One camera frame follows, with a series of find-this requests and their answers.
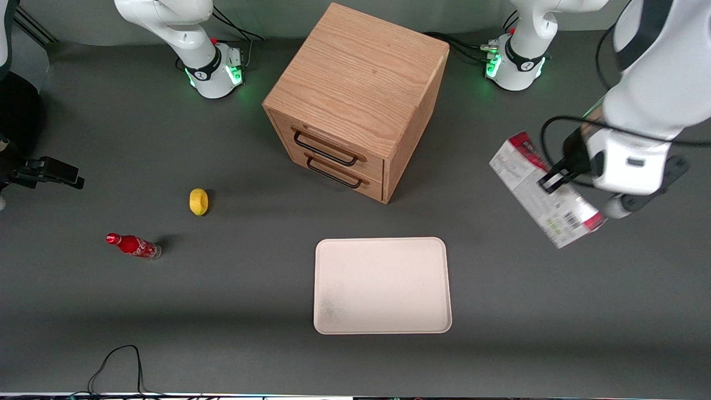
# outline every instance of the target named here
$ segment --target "coca-cola bottle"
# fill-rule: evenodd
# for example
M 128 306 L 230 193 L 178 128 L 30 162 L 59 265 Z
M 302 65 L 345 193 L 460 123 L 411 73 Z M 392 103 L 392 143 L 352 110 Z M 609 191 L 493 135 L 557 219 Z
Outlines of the coca-cola bottle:
M 161 246 L 133 235 L 121 236 L 118 233 L 109 233 L 106 235 L 106 243 L 118 247 L 130 256 L 149 260 L 155 260 L 161 256 Z

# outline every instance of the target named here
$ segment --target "drawer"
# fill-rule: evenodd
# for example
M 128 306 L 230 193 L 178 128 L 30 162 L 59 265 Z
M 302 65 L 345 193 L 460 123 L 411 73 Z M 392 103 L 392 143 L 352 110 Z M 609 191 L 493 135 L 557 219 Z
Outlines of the drawer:
M 289 153 L 292 156 L 292 161 L 308 168 L 317 174 L 337 181 L 344 187 L 355 190 L 358 193 L 382 201 L 383 200 L 383 183 L 367 177 L 358 176 L 352 171 L 347 171 L 341 165 L 319 157 L 318 155 L 309 154 L 296 146 L 289 146 Z
M 325 140 L 313 128 L 280 112 L 272 110 L 271 114 L 279 135 L 290 147 L 298 147 L 312 156 L 330 160 L 343 171 L 353 171 L 362 177 L 383 181 L 383 159 Z

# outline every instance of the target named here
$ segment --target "wood grain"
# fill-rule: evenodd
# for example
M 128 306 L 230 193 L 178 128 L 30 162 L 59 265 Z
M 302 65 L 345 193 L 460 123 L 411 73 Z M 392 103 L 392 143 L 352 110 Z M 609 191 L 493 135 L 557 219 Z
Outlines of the wood grain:
M 371 152 L 366 152 L 365 150 L 354 151 L 349 149 L 347 145 L 330 143 L 324 140 L 321 137 L 322 135 L 318 132 L 314 132 L 311 127 L 306 124 L 299 124 L 299 122 L 293 118 L 273 110 L 271 110 L 270 114 L 274 121 L 273 123 L 275 129 L 282 140 L 282 144 L 287 147 L 289 154 L 292 153 L 291 148 L 295 148 L 300 149 L 300 152 L 308 152 L 309 154 L 317 155 L 317 153 L 299 146 L 294 141 L 294 134 L 296 130 L 299 130 L 302 132 L 302 135 L 299 137 L 299 141 L 302 143 L 315 147 L 342 160 L 351 160 L 356 157 L 357 160 L 353 166 L 341 166 L 344 170 L 350 170 L 363 177 L 368 177 L 380 182 L 383 181 L 384 161 Z
M 445 42 L 332 4 L 264 106 L 387 159 Z
M 442 56 L 439 67 L 428 85 L 427 92 L 422 96 L 422 101 L 412 114 L 405 134 L 395 147 L 394 155 L 385 162 L 383 179 L 383 201 L 385 203 L 390 201 L 390 197 L 392 197 L 397 183 L 400 182 L 402 173 L 405 172 L 405 167 L 410 162 L 410 157 L 415 152 L 415 147 L 432 116 L 434 104 L 437 102 L 437 94 L 439 93 L 439 84 L 442 82 L 442 75 L 444 74 L 444 65 L 447 64 L 447 56 L 447 54 Z
M 311 165 L 320 169 L 321 171 L 334 175 L 335 177 L 351 184 L 355 184 L 360 180 L 360 186 L 357 189 L 351 190 L 354 190 L 360 194 L 365 194 L 371 199 L 380 201 L 381 203 L 383 202 L 383 184 L 381 182 L 366 177 L 360 177 L 350 171 L 344 171 L 342 166 L 334 164 L 333 162 L 330 162 L 327 159 L 321 158 L 319 156 L 309 154 L 308 152 L 300 152 L 294 148 L 291 148 L 290 152 L 292 154 L 292 161 L 304 168 L 308 168 L 306 162 L 309 160 L 310 157 L 313 159 Z
M 262 106 L 289 156 L 366 179 L 356 189 L 387 203 L 432 116 L 449 46 L 331 4 Z M 301 140 L 345 167 L 299 147 Z

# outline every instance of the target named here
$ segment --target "plastic tray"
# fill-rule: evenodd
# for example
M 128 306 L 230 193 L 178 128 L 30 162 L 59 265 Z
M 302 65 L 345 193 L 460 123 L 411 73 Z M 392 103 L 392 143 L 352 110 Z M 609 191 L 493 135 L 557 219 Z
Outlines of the plastic tray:
M 324 335 L 446 332 L 451 305 L 444 242 L 323 240 L 316 247 L 314 327 Z

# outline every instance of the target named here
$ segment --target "black drawer handle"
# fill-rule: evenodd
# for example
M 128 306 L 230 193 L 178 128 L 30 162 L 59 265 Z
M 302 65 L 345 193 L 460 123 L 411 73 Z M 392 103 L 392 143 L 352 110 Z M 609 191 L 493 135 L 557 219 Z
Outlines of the black drawer handle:
M 318 168 L 314 167 L 313 165 L 311 165 L 311 161 L 312 161 L 313 159 L 314 159 L 313 157 L 309 157 L 309 159 L 306 161 L 306 166 L 307 166 L 311 171 L 316 172 L 317 174 L 319 174 L 319 175 L 321 175 L 321 176 L 324 176 L 324 177 L 326 177 L 326 178 L 329 178 L 329 179 L 332 179 L 332 180 L 334 180 L 334 181 L 337 181 L 339 184 L 342 184 L 342 185 L 344 185 L 344 186 L 350 187 L 351 189 L 357 189 L 358 187 L 360 187 L 360 184 L 363 183 L 363 180 L 362 180 L 362 179 L 359 179 L 358 182 L 356 182 L 356 183 L 354 183 L 354 184 L 349 184 L 348 182 L 342 180 L 341 178 L 337 178 L 337 177 L 335 177 L 335 176 L 329 174 L 328 172 L 323 171 L 323 170 L 321 170 L 321 169 L 318 169 Z
M 308 144 L 299 141 L 299 136 L 301 136 L 301 131 L 297 130 L 296 133 L 294 134 L 294 141 L 296 142 L 296 144 L 303 147 L 304 149 L 311 150 L 312 152 L 314 152 L 320 156 L 330 159 L 333 162 L 338 162 L 340 165 L 343 165 L 345 167 L 352 167 L 356 163 L 356 161 L 358 161 L 358 156 L 353 156 L 353 159 L 351 161 L 346 161 L 346 160 L 340 159 L 338 157 L 334 157 L 334 156 L 330 155 L 329 153 L 322 152 L 321 150 L 319 150 L 313 146 L 309 146 Z

